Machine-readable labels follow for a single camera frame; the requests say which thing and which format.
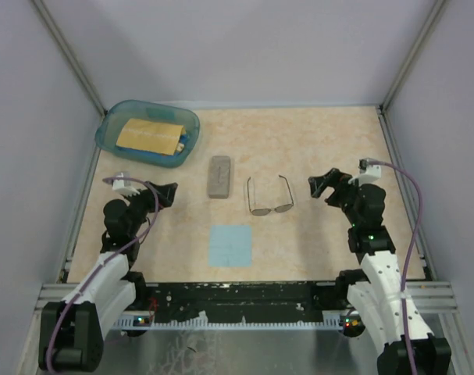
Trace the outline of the grey glasses case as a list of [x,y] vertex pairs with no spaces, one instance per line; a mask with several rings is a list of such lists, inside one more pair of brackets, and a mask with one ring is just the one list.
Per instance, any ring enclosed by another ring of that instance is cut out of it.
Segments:
[[233,190],[233,160],[214,155],[208,165],[207,195],[210,199],[228,199]]

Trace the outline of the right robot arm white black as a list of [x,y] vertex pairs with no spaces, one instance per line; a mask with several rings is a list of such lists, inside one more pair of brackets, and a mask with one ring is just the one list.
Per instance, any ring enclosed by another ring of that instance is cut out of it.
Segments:
[[360,267],[340,272],[335,297],[360,316],[378,354],[378,373],[446,374],[451,347],[435,336],[407,291],[407,266],[399,266],[383,225],[386,192],[375,184],[380,176],[380,166],[362,162],[357,176],[333,168],[308,179],[313,198],[333,189],[325,202],[340,209],[351,225],[348,245]]

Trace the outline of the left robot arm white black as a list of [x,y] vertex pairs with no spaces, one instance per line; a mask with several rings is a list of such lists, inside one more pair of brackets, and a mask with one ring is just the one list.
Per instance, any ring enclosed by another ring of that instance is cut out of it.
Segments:
[[52,374],[91,373],[101,362],[105,338],[127,308],[148,304],[144,276],[133,271],[141,241],[159,212],[172,206],[178,185],[140,182],[125,173],[103,180],[120,194],[103,209],[105,232],[98,260],[84,279],[41,312],[38,366]]

